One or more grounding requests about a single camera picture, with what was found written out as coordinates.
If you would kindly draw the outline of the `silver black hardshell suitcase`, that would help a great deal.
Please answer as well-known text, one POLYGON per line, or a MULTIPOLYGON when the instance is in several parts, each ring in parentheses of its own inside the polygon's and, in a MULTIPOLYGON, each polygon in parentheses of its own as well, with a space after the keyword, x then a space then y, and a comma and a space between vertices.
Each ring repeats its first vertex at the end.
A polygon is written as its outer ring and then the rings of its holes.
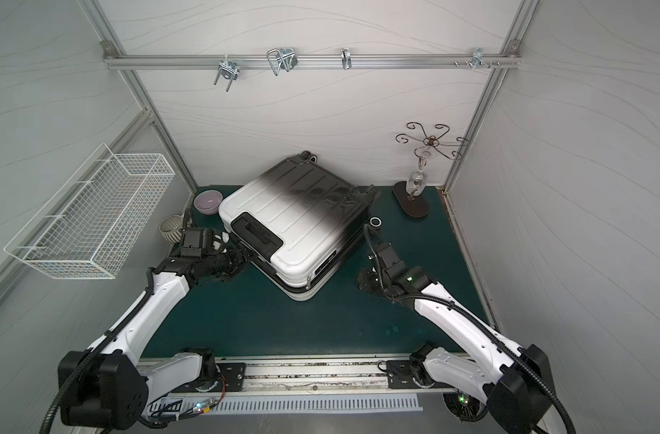
POLYGON ((288 297, 308 301, 364 238, 375 186, 355 186, 305 151, 223 199, 219 217, 252 264, 288 297))

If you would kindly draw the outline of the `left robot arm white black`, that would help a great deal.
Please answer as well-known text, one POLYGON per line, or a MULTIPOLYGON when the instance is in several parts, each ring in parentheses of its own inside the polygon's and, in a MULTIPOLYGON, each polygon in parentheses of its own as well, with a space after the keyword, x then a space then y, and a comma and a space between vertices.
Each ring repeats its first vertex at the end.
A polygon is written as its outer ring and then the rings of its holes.
POLYGON ((59 390, 40 431, 50 432, 56 418, 66 426, 99 428, 104 433, 137 423, 161 430, 178 417, 170 405, 152 412, 153 403, 187 383, 223 384, 211 349, 186 349, 145 369, 138 362, 157 329, 191 289, 205 278, 232 280, 253 254, 235 236, 186 228, 179 250, 147 269, 145 289, 120 319, 87 349, 62 358, 59 390))

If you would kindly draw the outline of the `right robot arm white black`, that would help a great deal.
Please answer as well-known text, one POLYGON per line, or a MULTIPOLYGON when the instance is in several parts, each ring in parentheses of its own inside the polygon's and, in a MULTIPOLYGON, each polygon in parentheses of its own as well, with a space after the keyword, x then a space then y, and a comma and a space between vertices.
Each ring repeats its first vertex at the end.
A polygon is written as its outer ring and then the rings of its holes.
POLYGON ((539 423, 550 409, 559 414, 566 432, 576 427, 557 396, 547 354, 536 345, 521 347, 464 307, 438 280, 419 266, 408 268, 380 233, 373 217, 364 225, 371 267, 356 280, 366 293, 411 309, 450 337, 465 356, 426 344, 411 355, 413 381, 422 388, 447 383, 463 399, 474 399, 507 433, 540 433, 539 423))

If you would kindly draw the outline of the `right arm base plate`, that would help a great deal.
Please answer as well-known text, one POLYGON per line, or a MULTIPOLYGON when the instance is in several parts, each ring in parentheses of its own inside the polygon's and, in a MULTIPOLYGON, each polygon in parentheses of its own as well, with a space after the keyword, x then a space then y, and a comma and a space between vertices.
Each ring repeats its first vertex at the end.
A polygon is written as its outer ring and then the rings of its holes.
POLYGON ((435 385, 420 362, 388 360, 379 363, 379 369, 387 375, 390 389, 429 389, 435 385))

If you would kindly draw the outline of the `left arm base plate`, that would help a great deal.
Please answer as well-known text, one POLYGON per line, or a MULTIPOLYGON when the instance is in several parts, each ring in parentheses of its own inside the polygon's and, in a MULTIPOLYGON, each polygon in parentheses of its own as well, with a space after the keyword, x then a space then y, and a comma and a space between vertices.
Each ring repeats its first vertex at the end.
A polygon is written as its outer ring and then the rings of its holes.
POLYGON ((203 373, 188 385, 190 392, 240 392, 246 374, 245 363, 218 363, 205 367, 203 373))

